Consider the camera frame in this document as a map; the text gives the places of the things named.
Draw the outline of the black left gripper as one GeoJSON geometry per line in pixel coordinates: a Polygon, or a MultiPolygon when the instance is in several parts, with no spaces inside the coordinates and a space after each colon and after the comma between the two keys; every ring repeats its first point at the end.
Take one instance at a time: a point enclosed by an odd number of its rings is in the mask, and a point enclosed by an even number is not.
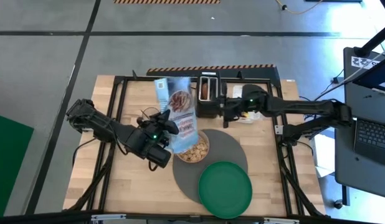
{"type": "Polygon", "coordinates": [[[162,112],[159,121],[138,119],[138,127],[129,137],[129,150],[137,156],[167,156],[168,138],[165,131],[177,135],[179,129],[174,121],[169,120],[170,110],[162,112]]]}

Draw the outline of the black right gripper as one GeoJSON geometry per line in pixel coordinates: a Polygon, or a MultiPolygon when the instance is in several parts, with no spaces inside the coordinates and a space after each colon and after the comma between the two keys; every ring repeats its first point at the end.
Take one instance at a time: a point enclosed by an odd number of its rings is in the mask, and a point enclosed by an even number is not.
{"type": "MultiPolygon", "coordinates": [[[[221,95],[227,95],[227,82],[221,81],[221,95]]],[[[237,121],[242,112],[266,112],[266,102],[269,94],[262,87],[246,84],[242,87],[241,98],[222,97],[223,128],[228,128],[229,123],[237,121]]]]}

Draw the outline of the blue cinnamon squares cereal box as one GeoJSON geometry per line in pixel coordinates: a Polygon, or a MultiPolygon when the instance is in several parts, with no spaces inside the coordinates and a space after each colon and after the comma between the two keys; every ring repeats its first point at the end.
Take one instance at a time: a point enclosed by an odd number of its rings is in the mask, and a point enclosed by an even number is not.
{"type": "Polygon", "coordinates": [[[179,129],[178,134],[168,134],[169,148],[175,154],[184,153],[199,140],[190,78],[161,78],[154,81],[154,86],[161,112],[169,110],[169,120],[179,129]]]}

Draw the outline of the black toaster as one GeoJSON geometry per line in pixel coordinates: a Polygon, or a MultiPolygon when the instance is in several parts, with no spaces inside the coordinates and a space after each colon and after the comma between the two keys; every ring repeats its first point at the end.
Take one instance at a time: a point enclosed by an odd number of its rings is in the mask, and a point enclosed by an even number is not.
{"type": "Polygon", "coordinates": [[[221,114],[221,76],[218,73],[204,72],[196,83],[196,115],[199,118],[216,118],[221,114]],[[208,85],[208,99],[201,100],[201,85],[208,85]]]}

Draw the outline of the white plastic bin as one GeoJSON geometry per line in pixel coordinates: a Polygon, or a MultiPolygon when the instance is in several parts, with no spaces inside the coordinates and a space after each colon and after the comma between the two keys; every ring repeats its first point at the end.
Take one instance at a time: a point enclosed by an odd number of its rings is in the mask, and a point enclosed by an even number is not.
{"type": "MultiPolygon", "coordinates": [[[[242,85],[235,85],[233,87],[233,98],[241,98],[242,97],[242,85]]],[[[252,124],[254,121],[261,120],[263,118],[262,114],[260,112],[242,112],[237,122],[245,123],[245,124],[252,124]]]]}

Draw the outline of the grey round woven placemat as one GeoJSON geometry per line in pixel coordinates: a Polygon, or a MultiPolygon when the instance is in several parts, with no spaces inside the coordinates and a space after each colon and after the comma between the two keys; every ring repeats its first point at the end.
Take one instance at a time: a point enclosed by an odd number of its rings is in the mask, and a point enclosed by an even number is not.
{"type": "Polygon", "coordinates": [[[203,129],[199,132],[199,135],[202,134],[209,142],[209,152],[201,161],[184,162],[178,154],[173,156],[173,175],[178,187],[187,198],[197,203],[201,203],[198,195],[199,178],[207,166],[219,161],[228,161],[248,173],[247,157],[237,140],[215,129],[203,129]]]}

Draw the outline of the black board with hazard stripes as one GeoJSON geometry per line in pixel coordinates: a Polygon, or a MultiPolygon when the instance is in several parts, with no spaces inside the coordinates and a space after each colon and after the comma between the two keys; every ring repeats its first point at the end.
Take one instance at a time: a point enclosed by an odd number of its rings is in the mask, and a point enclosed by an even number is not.
{"type": "Polygon", "coordinates": [[[219,72],[222,78],[238,78],[238,73],[240,72],[244,79],[270,80],[273,86],[281,87],[278,70],[274,64],[149,68],[146,76],[197,77],[202,72],[219,72]]]}

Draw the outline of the green plate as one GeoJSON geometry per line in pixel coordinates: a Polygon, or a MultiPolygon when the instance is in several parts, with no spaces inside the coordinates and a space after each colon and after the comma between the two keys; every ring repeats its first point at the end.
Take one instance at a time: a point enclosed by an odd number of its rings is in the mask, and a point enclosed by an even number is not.
{"type": "Polygon", "coordinates": [[[243,214],[253,195],[247,173],[228,161],[207,166],[198,180],[197,192],[206,210],[221,219],[232,219],[243,214]]]}

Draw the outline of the white box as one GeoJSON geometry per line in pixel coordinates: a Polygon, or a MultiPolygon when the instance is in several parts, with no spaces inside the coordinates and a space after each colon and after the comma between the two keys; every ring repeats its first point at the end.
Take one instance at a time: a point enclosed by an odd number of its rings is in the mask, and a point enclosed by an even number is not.
{"type": "Polygon", "coordinates": [[[318,134],[314,137],[314,162],[318,178],[335,171],[335,140],[318,134]]]}

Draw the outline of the grey cart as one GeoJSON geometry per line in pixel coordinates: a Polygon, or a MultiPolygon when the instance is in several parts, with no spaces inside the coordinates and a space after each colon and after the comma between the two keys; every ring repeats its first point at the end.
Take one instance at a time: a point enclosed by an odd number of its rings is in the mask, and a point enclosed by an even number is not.
{"type": "MultiPolygon", "coordinates": [[[[354,80],[368,70],[352,67],[351,56],[358,57],[353,48],[344,48],[344,76],[355,73],[354,80]]],[[[371,52],[362,58],[381,62],[385,56],[371,52]]],[[[358,118],[385,124],[385,92],[359,86],[351,81],[345,85],[345,103],[352,109],[354,123],[349,128],[338,128],[335,131],[335,179],[339,184],[385,197],[385,166],[354,151],[358,118]]]]}

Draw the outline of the white paper label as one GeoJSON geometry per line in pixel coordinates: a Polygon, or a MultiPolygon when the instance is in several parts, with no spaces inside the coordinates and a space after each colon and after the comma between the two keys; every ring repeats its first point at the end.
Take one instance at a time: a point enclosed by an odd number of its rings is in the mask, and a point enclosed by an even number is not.
{"type": "Polygon", "coordinates": [[[371,69],[379,63],[379,60],[351,56],[351,66],[357,68],[371,69]]]}

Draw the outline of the black laptop keyboard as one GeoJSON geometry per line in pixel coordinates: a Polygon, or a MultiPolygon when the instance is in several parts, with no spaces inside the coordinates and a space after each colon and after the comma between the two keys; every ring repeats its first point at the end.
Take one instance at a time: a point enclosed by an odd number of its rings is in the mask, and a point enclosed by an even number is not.
{"type": "Polygon", "coordinates": [[[354,151],[385,166],[385,124],[358,118],[354,151]]]}

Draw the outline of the dark screen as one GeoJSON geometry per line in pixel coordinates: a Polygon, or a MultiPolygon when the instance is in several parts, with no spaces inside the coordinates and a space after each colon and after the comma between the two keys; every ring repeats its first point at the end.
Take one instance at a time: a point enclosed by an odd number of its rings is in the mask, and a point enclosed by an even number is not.
{"type": "Polygon", "coordinates": [[[353,83],[385,92],[385,59],[353,80],[353,83]]]}

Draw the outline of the black front crossbar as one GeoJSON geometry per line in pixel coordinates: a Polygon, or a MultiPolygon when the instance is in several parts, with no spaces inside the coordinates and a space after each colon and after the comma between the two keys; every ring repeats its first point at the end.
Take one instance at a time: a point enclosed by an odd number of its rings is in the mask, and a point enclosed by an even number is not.
{"type": "MultiPolygon", "coordinates": [[[[0,217],[0,224],[62,224],[78,222],[103,222],[106,220],[170,220],[189,223],[221,222],[221,218],[211,215],[160,215],[139,213],[103,213],[101,210],[66,210],[55,213],[38,213],[0,217]]],[[[257,222],[259,224],[378,224],[341,220],[326,216],[311,217],[290,215],[287,217],[237,217],[227,222],[257,222]]]]}

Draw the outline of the black diagonal pole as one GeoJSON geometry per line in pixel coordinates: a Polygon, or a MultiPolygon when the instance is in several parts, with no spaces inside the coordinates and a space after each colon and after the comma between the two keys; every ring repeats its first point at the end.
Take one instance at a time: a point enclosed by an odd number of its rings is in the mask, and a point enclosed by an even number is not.
{"type": "Polygon", "coordinates": [[[385,40],[385,28],[380,30],[362,47],[354,47],[354,54],[358,57],[367,57],[378,45],[385,40]]]}

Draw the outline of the green floor mat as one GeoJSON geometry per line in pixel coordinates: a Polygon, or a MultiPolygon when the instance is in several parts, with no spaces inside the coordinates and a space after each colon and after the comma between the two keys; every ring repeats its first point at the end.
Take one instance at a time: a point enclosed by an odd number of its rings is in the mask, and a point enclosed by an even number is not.
{"type": "Polygon", "coordinates": [[[0,116],[0,217],[4,215],[34,129],[0,116]]]}

